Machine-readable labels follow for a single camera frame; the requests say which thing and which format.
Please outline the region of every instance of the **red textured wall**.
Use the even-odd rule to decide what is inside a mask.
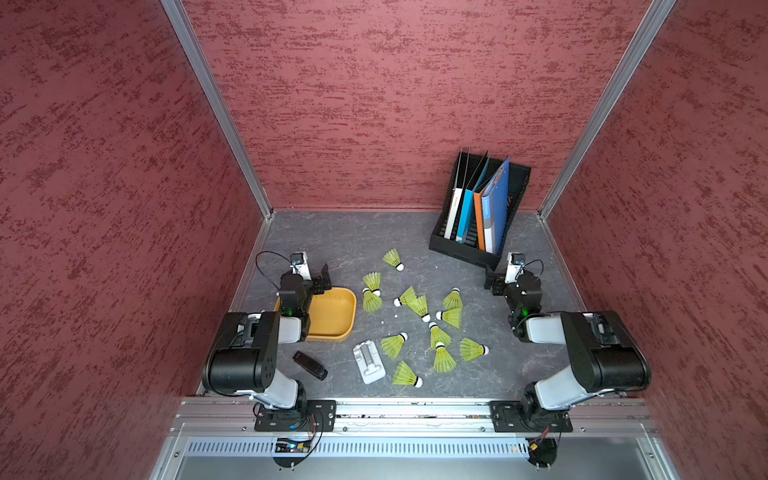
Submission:
[[[550,217],[685,478],[768,478],[768,3],[678,0]]]
[[[0,478],[146,478],[259,213],[155,0],[0,6]]]
[[[538,208],[648,0],[186,0],[275,207],[440,208],[460,147]]]

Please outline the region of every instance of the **black bracket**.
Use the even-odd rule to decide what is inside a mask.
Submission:
[[[297,426],[291,429],[288,425],[293,425],[293,416],[290,415],[295,410],[269,410],[259,409],[256,415],[256,424],[253,429],[257,432],[296,432],[298,430],[306,431],[313,425]],[[307,415],[315,415],[317,432],[332,432],[336,424],[336,400],[307,400]]]
[[[536,432],[549,427],[550,433],[571,433],[574,427],[567,410],[540,410],[533,421],[523,415],[521,402],[488,402],[493,430],[497,433]]]
[[[320,275],[312,277],[312,294],[323,295],[326,290],[331,290],[332,288],[331,276],[328,273],[328,263],[326,263],[323,265]]]

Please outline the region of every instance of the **vent grille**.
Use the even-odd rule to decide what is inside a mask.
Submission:
[[[187,456],[269,457],[276,438],[194,437]],[[302,456],[303,454],[281,455]],[[323,438],[313,456],[400,458],[528,458],[525,439]]]
[[[190,440],[187,456],[194,457],[261,457],[270,456],[274,440],[227,439],[221,437],[196,437]]]

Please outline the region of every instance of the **black mounting plate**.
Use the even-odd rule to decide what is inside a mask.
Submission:
[[[286,427],[280,421],[279,415],[285,414],[285,412],[285,410],[260,408],[253,429],[257,432],[295,432],[296,429]],[[322,426],[320,424],[317,426],[318,433],[332,432],[333,426],[336,424],[336,400],[307,400],[306,414],[314,414],[315,422],[323,421]]]
[[[538,414],[535,425],[523,422],[520,402],[488,402],[493,429],[497,433],[537,432],[549,427],[550,433],[571,433],[574,427],[567,410],[546,411]]]

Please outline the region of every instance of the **gray marble surface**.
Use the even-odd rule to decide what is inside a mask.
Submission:
[[[509,309],[504,297],[492,296],[483,289],[482,268],[429,250],[429,235],[437,214],[403,213],[278,213],[273,220],[265,250],[285,256],[304,250],[313,274],[328,263],[334,286],[350,288],[358,296],[352,335],[341,343],[305,342],[280,345],[278,368],[304,384],[310,398],[349,396],[493,397],[517,399],[529,382],[544,379],[567,365],[563,346],[521,343],[507,323]],[[403,272],[382,262],[387,250],[396,247],[405,265]],[[543,307],[546,310],[572,310],[574,303],[565,289],[552,252],[534,214],[518,214],[510,227],[504,252],[515,250],[528,261],[541,259]],[[506,261],[499,264],[503,269]],[[264,254],[259,265],[278,282],[287,270],[286,262]],[[539,264],[530,269],[538,273]],[[382,274],[384,307],[367,313],[362,309],[362,277],[370,272]],[[457,286],[462,291],[462,328],[438,322],[453,339],[448,347],[458,366],[451,373],[432,371],[434,350],[429,348],[427,324],[408,307],[397,308],[392,299],[413,285],[417,294],[426,295],[434,317],[442,310],[442,299]],[[243,308],[250,312],[271,310],[275,289],[258,272],[253,277]],[[382,355],[387,376],[365,385],[355,364],[352,349],[367,339],[379,342],[386,336],[407,332],[408,341],[400,357]],[[490,347],[490,354],[463,362],[458,343],[463,336]],[[320,381],[305,372],[292,359],[301,350],[322,363],[328,376]],[[392,385],[392,374],[404,359],[424,379],[420,389]]]

